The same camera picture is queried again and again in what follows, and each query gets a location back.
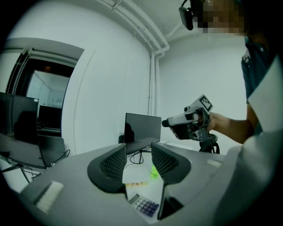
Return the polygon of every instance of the person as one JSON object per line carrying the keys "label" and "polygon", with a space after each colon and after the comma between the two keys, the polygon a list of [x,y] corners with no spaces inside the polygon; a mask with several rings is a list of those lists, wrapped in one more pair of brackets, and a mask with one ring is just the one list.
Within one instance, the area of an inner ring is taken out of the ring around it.
{"label": "person", "polygon": [[208,31],[213,29],[214,32],[233,33],[245,37],[246,51],[241,60],[241,67],[246,89],[247,117],[245,120],[234,120],[218,113],[211,113],[207,128],[208,131],[218,131],[241,144],[253,134],[262,131],[248,98],[264,78],[274,58],[270,54],[268,41],[264,35],[264,21],[261,21],[260,15],[250,13],[253,8],[251,2],[210,0],[203,5],[202,22]]}

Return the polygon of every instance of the desk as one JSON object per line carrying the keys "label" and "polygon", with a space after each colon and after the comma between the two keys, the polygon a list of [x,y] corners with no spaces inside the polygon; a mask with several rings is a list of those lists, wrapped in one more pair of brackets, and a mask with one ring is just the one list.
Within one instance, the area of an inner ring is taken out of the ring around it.
{"label": "desk", "polygon": [[[139,193],[140,195],[152,200],[155,203],[160,204],[161,198],[162,198],[162,191],[163,191],[163,180],[158,175],[158,178],[151,178],[151,167],[152,167],[152,161],[151,161],[151,153],[143,152],[142,153],[144,162],[140,165],[130,165],[132,164],[130,162],[130,157],[127,158],[127,166],[124,169],[123,172],[123,183],[138,183],[138,182],[147,182],[148,185],[142,185],[142,186],[134,186],[134,187],[127,187],[127,196],[128,200],[130,200],[135,193]],[[139,162],[140,154],[135,155],[135,162]],[[152,218],[149,218],[147,216],[144,216],[144,219],[148,223],[155,223],[157,222],[157,214],[155,214]]]}

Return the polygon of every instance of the pipe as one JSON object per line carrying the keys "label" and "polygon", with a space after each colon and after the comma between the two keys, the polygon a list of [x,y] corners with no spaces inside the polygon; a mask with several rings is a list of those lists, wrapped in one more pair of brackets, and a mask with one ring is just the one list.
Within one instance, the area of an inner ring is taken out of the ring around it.
{"label": "pipe", "polygon": [[123,2],[124,0],[119,0],[118,2],[116,2],[116,4],[113,6],[113,8],[110,10],[110,12],[115,11],[115,9]]}
{"label": "pipe", "polygon": [[155,57],[155,110],[154,116],[161,116],[161,89],[160,89],[160,68],[159,59],[164,57],[165,53]]}
{"label": "pipe", "polygon": [[[114,1],[112,0],[103,0],[104,2],[110,4],[111,6],[113,6],[115,4]],[[145,34],[150,38],[150,40],[153,42],[153,44],[156,46],[157,49],[161,49],[160,44],[158,43],[158,41],[156,40],[156,38],[152,35],[152,33],[148,30],[148,28],[146,26],[144,26],[142,24],[141,21],[139,21],[132,13],[130,13],[129,11],[127,11],[124,7],[122,7],[121,5],[117,6],[116,11],[120,11],[121,13],[123,13],[124,15],[126,15],[129,19],[131,19],[133,22],[135,22],[136,25],[138,25],[141,29],[144,30]]]}
{"label": "pipe", "polygon": [[151,54],[151,70],[150,70],[150,74],[151,74],[151,116],[154,116],[155,114],[155,54],[152,53]]}
{"label": "pipe", "polygon": [[128,6],[130,6],[133,10],[135,10],[153,29],[154,31],[157,33],[157,35],[159,36],[159,38],[163,41],[163,43],[165,44],[165,48],[160,49],[160,51],[165,52],[167,50],[169,50],[170,46],[169,43],[167,42],[166,38],[164,37],[164,35],[162,34],[162,32],[160,31],[160,29],[156,26],[156,24],[152,21],[152,19],[139,7],[137,6],[132,0],[124,0],[124,3],[126,3]]}
{"label": "pipe", "polygon": [[177,30],[178,28],[182,25],[182,22],[178,23],[173,29],[172,31],[170,31],[168,34],[165,35],[165,37],[170,37],[172,36]]}
{"label": "pipe", "polygon": [[[98,1],[99,3],[105,5],[106,7],[112,9],[112,6],[109,5],[108,3],[104,2],[103,0],[96,0]],[[137,32],[138,34],[143,38],[143,40],[149,45],[150,49],[153,50],[153,47],[152,45],[148,42],[148,40],[145,38],[145,36],[140,32],[139,28],[136,27],[126,16],[124,16],[121,12],[115,10],[115,12],[121,16],[124,20],[126,20]]]}

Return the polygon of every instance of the shirt sleeve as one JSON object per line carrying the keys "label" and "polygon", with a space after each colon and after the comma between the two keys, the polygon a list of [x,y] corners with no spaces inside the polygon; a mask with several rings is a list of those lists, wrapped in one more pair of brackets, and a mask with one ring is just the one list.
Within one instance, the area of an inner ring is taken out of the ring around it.
{"label": "shirt sleeve", "polygon": [[243,76],[244,76],[244,81],[245,81],[246,98],[247,98],[247,104],[248,104],[249,103],[248,98],[253,93],[250,70],[249,70],[248,64],[245,62],[244,59],[242,59],[241,65],[242,65],[242,71],[243,71]]}

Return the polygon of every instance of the computer monitor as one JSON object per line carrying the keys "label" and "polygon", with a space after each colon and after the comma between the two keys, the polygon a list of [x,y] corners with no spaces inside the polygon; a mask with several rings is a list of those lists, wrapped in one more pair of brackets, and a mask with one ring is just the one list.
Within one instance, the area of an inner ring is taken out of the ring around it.
{"label": "computer monitor", "polygon": [[45,169],[38,143],[38,99],[0,93],[0,155]]}
{"label": "computer monitor", "polygon": [[53,108],[48,106],[39,107],[38,121],[43,123],[47,128],[61,128],[61,108]]}
{"label": "computer monitor", "polygon": [[124,143],[127,144],[127,154],[159,142],[160,135],[160,117],[126,113]]}

